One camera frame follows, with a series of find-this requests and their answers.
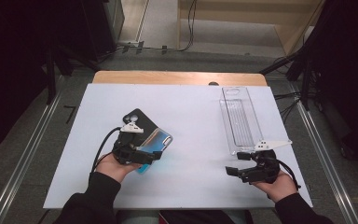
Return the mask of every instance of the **black sweater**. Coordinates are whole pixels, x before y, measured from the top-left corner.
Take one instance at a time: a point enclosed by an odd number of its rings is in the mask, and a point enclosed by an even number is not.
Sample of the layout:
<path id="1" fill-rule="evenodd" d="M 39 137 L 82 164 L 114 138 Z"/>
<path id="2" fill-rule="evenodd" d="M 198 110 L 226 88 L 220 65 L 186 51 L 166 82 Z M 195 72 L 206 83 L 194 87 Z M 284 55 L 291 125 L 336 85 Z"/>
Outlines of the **black sweater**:
<path id="1" fill-rule="evenodd" d="M 76 193 L 68 200 L 54 223 L 117 223 L 113 201 L 120 190 L 120 183 L 107 175 L 94 173 L 86 192 Z M 318 216 L 298 193 L 278 201 L 275 208 L 282 223 L 333 223 Z M 160 211 L 169 224 L 176 223 L 229 223 L 222 211 Z"/>

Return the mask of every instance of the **person's left hand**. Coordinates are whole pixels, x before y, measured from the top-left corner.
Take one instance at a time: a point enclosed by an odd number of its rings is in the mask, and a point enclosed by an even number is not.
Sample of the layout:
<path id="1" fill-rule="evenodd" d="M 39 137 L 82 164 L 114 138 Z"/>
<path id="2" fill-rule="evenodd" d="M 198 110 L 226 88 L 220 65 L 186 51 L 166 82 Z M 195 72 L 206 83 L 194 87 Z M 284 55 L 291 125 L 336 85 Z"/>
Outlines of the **person's left hand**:
<path id="1" fill-rule="evenodd" d="M 112 153 L 105 156 L 96 168 L 96 172 L 108 175 L 121 183 L 124 177 L 131 171 L 140 168 L 142 165 L 138 163 L 120 164 Z"/>

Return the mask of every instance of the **white paper sheet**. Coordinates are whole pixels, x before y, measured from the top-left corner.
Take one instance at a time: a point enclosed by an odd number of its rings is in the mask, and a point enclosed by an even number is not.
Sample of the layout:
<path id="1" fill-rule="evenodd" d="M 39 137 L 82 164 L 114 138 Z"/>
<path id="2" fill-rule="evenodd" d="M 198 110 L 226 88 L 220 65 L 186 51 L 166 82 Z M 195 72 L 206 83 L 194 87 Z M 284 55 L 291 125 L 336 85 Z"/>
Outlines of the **white paper sheet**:
<path id="1" fill-rule="evenodd" d="M 270 88 L 247 88 L 265 139 L 288 139 Z M 229 154 L 220 97 L 217 86 L 89 84 L 44 207 L 62 208 L 72 194 L 86 190 L 101 142 L 135 108 L 170 133 L 173 141 L 143 175 L 127 175 L 115 208 L 273 207 L 264 192 L 226 174 L 225 166 L 244 169 L 255 162 L 238 161 Z M 102 154 L 112 149 L 116 139 L 114 133 Z M 291 146 L 275 152 L 292 168 L 298 184 L 305 186 Z M 306 188 L 299 192 L 311 205 Z"/>

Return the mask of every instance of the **white bracket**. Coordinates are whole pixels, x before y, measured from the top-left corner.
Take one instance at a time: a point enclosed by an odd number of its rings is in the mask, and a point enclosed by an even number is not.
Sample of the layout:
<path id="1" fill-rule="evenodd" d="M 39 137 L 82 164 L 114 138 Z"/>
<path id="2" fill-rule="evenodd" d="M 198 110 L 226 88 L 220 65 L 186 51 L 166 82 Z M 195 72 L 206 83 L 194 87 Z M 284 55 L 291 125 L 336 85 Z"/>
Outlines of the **white bracket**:
<path id="1" fill-rule="evenodd" d="M 276 147 L 284 147 L 287 145 L 292 144 L 291 140 L 287 141 L 268 141 L 268 140 L 261 140 L 255 145 L 255 151 L 263 151 L 263 150 L 270 150 Z"/>
<path id="2" fill-rule="evenodd" d="M 124 125 L 120 130 L 123 133 L 143 133 L 144 132 L 143 129 L 136 126 L 135 122 L 130 122 L 130 123 Z"/>

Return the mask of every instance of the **transparent container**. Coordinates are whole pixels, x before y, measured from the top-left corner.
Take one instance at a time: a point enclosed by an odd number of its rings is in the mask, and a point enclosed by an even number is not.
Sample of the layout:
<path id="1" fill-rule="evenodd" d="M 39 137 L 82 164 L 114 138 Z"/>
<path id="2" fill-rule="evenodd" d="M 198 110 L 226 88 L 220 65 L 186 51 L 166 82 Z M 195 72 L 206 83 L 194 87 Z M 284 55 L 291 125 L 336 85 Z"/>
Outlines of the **transparent container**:
<path id="1" fill-rule="evenodd" d="M 257 143 L 264 138 L 248 89 L 246 87 L 222 88 L 220 107 L 230 154 L 254 151 Z"/>

